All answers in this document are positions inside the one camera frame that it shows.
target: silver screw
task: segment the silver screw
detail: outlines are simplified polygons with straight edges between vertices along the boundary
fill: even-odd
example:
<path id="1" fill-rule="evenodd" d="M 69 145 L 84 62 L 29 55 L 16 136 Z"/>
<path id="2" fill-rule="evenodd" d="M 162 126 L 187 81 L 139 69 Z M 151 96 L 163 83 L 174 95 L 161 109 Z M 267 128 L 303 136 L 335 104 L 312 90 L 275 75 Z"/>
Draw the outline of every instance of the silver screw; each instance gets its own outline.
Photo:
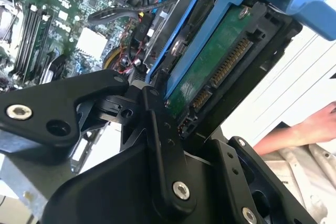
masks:
<path id="1" fill-rule="evenodd" d="M 249 224 L 257 224 L 257 218 L 249 208 L 243 207 L 242 213 Z"/>
<path id="2" fill-rule="evenodd" d="M 114 79 L 119 82 L 124 82 L 124 80 L 119 76 L 115 76 Z"/>
<path id="3" fill-rule="evenodd" d="M 239 19 L 243 19 L 247 16 L 247 14 L 249 13 L 248 11 L 248 7 L 244 7 L 244 9 L 241 10 L 241 12 L 239 13 Z"/>
<path id="4" fill-rule="evenodd" d="M 238 142 L 240 143 L 240 145 L 242 146 L 242 147 L 244 147 L 246 144 L 245 144 L 245 142 L 243 141 L 243 140 L 241 140 L 241 139 L 238 139 Z"/>
<path id="5" fill-rule="evenodd" d="M 150 92 L 151 92 L 153 95 L 159 95 L 159 93 L 158 93 L 155 89 L 151 89 Z"/>
<path id="6" fill-rule="evenodd" d="M 182 200 L 187 200 L 190 198 L 190 191 L 189 188 L 186 186 L 185 183 L 181 181 L 176 181 L 173 184 L 173 191 L 178 198 Z"/>
<path id="7" fill-rule="evenodd" d="M 33 111 L 24 105 L 15 104 L 7 108 L 6 114 L 15 120 L 27 120 L 33 115 Z"/>

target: finger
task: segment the finger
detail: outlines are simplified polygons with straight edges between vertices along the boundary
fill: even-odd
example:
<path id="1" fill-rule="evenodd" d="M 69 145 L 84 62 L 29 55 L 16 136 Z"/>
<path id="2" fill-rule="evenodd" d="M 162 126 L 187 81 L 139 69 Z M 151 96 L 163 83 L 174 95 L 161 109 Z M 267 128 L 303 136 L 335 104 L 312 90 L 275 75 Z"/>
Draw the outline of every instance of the finger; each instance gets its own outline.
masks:
<path id="1" fill-rule="evenodd" d="M 319 113 L 334 113 L 336 112 L 336 101 L 329 103 L 327 106 L 318 111 Z"/>

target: chip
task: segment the chip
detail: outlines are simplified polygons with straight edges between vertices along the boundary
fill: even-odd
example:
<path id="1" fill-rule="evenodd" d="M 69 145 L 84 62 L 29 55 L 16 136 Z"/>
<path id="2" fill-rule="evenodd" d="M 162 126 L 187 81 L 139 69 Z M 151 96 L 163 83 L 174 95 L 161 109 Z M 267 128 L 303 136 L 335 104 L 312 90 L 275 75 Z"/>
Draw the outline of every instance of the chip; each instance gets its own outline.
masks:
<path id="1" fill-rule="evenodd" d="M 89 1 L 89 5 L 90 5 L 91 7 L 95 7 L 95 6 L 97 5 L 97 3 L 98 3 L 97 0 L 90 0 L 90 1 Z"/>
<path id="2" fill-rule="evenodd" d="M 85 27 L 79 36 L 76 49 L 94 57 L 96 60 L 100 60 L 106 44 L 107 39 L 104 36 Z"/>

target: black metal bracket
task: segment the black metal bracket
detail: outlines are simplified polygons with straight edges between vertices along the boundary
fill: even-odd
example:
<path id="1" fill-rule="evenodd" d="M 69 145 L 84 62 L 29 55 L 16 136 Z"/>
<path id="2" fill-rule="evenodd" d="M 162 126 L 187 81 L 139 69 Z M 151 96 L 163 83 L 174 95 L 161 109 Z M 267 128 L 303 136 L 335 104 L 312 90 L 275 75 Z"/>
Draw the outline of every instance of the black metal bracket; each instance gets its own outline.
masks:
<path id="1" fill-rule="evenodd" d="M 77 113 L 77 106 L 106 95 L 123 95 L 128 87 L 118 73 L 103 70 L 2 94 L 0 130 L 6 137 L 0 139 L 0 152 L 46 164 L 63 162 L 79 140 L 78 121 L 88 116 Z M 29 108 L 29 117 L 19 120 L 17 115 L 26 112 L 9 111 L 11 105 Z"/>
<path id="2" fill-rule="evenodd" d="M 8 111 L 10 106 L 18 104 L 30 110 L 28 116 L 23 107 Z M 110 205 L 117 205 L 118 200 L 125 203 L 121 206 L 125 209 L 133 199 L 141 205 L 146 198 L 145 211 L 151 213 L 152 221 L 147 221 L 149 215 L 137 213 L 136 216 L 143 218 L 139 223 L 159 223 L 159 219 L 187 224 L 218 223 L 218 219 L 222 223 L 265 223 L 265 220 L 273 224 L 314 223 L 244 140 L 235 137 L 226 144 L 211 139 L 205 142 L 198 157 L 186 155 L 177 124 L 166 112 L 157 89 L 129 87 L 114 71 L 104 70 L 3 94 L 0 106 L 3 109 L 0 151 L 41 164 L 66 161 L 80 135 L 89 129 L 101 127 L 108 121 L 123 124 L 124 151 L 112 159 L 108 168 L 101 164 L 79 176 L 81 178 L 70 180 L 52 197 L 53 204 L 59 201 L 56 209 L 70 204 L 73 211 L 67 213 L 72 216 L 67 219 L 68 223 L 78 220 L 77 206 L 83 209 L 78 202 L 87 191 L 90 197 L 104 199 L 100 210 L 108 208 L 104 212 L 107 215 L 111 212 Z M 111 189 L 111 180 L 121 177 L 132 187 L 120 192 L 119 188 Z M 146 193 L 140 192 L 142 188 L 137 181 L 131 181 L 140 178 Z M 92 184 L 95 189 L 86 186 Z M 102 187 L 113 193 L 113 197 L 97 194 Z M 71 192 L 64 194 L 68 188 Z M 132 190 L 135 195 L 127 193 L 129 198 L 125 199 L 125 190 Z M 256 192 L 263 193 L 269 200 L 268 205 L 258 201 Z M 80 212 L 81 220 L 86 212 L 90 211 Z M 109 221 L 122 215 L 114 210 Z"/>

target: white wall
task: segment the white wall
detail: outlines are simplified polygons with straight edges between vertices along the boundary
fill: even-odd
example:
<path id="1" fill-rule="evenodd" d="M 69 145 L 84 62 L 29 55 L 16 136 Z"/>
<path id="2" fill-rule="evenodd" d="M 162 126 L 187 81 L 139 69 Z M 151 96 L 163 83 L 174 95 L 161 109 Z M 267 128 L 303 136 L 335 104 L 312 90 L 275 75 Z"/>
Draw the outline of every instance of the white wall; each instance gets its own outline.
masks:
<path id="1" fill-rule="evenodd" d="M 326 2 L 336 8 L 336 0 Z M 335 55 L 335 42 L 304 27 L 279 63 L 223 123 L 224 135 L 239 135 L 254 145 L 281 121 L 297 123 L 336 100 L 335 82 L 328 80 L 336 72 Z"/>

